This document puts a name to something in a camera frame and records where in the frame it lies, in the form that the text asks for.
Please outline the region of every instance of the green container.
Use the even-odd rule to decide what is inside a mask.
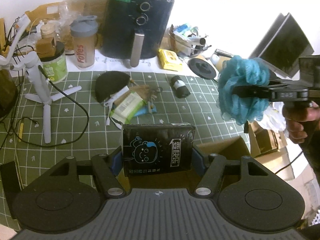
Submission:
[[[57,41],[55,55],[42,58],[41,62],[44,72],[54,84],[61,82],[68,75],[64,44],[60,41]]]

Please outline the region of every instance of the white tripod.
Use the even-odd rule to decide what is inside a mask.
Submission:
[[[12,55],[15,51],[15,48],[18,44],[18,41],[25,31],[25,29],[30,24],[30,20],[26,15],[23,15],[17,24],[20,26],[12,46],[10,47],[7,58],[0,55],[0,69],[10,69],[14,71],[19,71],[26,68],[26,77],[29,79],[30,83],[33,84],[36,90],[35,94],[26,94],[25,97],[29,100],[42,103],[43,106],[43,134],[44,134],[44,142],[51,142],[51,103],[52,101],[56,101],[64,97],[63,94],[57,93],[53,96],[50,95],[50,90],[48,87],[48,83],[46,81],[45,76],[40,72],[38,66],[43,66],[37,53],[32,51],[28,53],[23,60],[15,66],[9,65],[9,62],[12,58]],[[64,91],[65,94],[70,95],[77,91],[81,90],[81,86],[73,87]]]

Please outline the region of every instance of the black tissue package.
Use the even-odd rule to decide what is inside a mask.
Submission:
[[[124,175],[152,175],[191,169],[195,127],[178,124],[124,124]]]

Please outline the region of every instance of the dial knob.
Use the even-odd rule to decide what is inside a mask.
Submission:
[[[142,4],[140,4],[140,10],[143,12],[150,10],[150,8],[151,8],[151,5],[148,2],[143,2]]]
[[[141,26],[141,25],[144,25],[147,23],[147,19],[146,17],[144,16],[139,16],[137,19],[136,19],[136,23]]]

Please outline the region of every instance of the metal screw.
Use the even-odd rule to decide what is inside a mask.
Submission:
[[[207,196],[211,193],[211,190],[206,187],[199,187],[196,189],[196,193],[200,196]]]
[[[108,194],[111,196],[119,196],[123,193],[123,190],[118,187],[112,187],[108,189]]]

